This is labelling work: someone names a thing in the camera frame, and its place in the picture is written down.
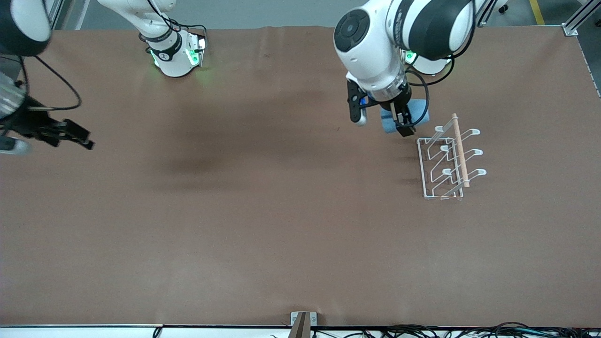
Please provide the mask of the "brown table cover sheet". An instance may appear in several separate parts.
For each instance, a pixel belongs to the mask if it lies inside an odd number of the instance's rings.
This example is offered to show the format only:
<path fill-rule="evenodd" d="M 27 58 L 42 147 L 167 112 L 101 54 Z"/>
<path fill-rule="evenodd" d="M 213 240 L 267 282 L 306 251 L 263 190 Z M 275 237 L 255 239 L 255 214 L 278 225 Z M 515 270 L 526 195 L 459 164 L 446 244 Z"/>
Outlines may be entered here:
<path fill-rule="evenodd" d="M 134 31 L 56 31 L 92 151 L 0 156 L 0 324 L 601 327 L 601 100 L 559 27 L 478 29 L 430 88 L 480 135 L 461 201 L 416 142 L 348 117 L 320 26 L 217 30 L 161 74 Z"/>

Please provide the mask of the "aluminium frame profile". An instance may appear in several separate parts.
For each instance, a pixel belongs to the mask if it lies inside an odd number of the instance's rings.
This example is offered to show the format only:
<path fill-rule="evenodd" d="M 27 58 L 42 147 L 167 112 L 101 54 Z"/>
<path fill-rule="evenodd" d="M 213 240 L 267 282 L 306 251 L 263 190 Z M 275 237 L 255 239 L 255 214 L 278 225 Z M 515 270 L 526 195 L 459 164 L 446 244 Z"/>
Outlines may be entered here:
<path fill-rule="evenodd" d="M 65 0 L 43 0 L 51 29 L 56 27 Z"/>
<path fill-rule="evenodd" d="M 562 23 L 562 30 L 566 37 L 577 36 L 577 28 L 601 8 L 601 0 L 577 0 L 577 2 L 580 3 L 580 7 Z"/>

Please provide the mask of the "blue plastic cup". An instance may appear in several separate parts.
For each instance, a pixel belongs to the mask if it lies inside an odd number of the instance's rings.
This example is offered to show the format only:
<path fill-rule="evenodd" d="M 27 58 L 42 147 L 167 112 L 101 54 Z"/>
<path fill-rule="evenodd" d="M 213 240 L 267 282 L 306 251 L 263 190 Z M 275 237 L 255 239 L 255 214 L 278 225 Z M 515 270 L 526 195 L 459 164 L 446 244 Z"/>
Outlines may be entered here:
<path fill-rule="evenodd" d="M 410 101 L 408 101 L 408 109 L 411 113 L 411 118 L 412 118 L 411 122 L 412 123 L 415 123 L 420 117 L 422 117 L 426 103 L 427 103 L 427 100 L 425 100 L 425 99 L 411 99 Z M 395 123 L 393 122 L 393 113 L 382 107 L 379 108 L 379 111 L 380 111 L 380 118 L 381 118 L 381 123 L 382 123 L 382 127 L 384 129 L 384 132 L 385 133 L 397 132 Z M 427 112 L 425 113 L 423 118 L 417 124 L 415 124 L 414 127 L 417 127 L 428 121 L 429 121 L 429 110 L 427 110 Z"/>

